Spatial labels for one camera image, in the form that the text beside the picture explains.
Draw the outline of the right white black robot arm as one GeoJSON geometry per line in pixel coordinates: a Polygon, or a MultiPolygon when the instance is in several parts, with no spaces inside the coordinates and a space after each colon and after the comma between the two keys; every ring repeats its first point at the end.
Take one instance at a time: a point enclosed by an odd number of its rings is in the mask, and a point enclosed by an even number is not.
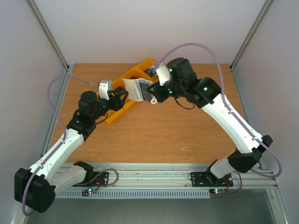
{"type": "Polygon", "coordinates": [[[234,142],[234,152],[214,161],[205,171],[209,185],[218,184],[234,171],[247,173],[273,142],[270,136],[262,136],[240,116],[212,78],[197,78],[187,59],[179,57],[167,65],[153,65],[147,74],[158,77],[158,81],[147,88],[157,102],[162,103],[169,97],[185,98],[210,115],[234,142]]]}

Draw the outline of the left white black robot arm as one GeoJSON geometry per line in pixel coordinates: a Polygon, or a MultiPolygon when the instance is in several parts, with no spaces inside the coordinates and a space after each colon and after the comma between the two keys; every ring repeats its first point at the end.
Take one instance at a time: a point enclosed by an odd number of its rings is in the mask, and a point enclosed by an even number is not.
{"type": "Polygon", "coordinates": [[[97,119],[109,110],[119,111],[128,97],[126,90],[109,90],[107,98],[99,98],[93,91],[85,91],[61,138],[52,148],[28,169],[20,168],[14,175],[14,198],[22,205],[22,212],[29,207],[39,213],[45,212],[57,194],[72,186],[88,186],[93,183],[93,167],[78,161],[70,169],[57,171],[70,156],[92,134],[97,119]]]}

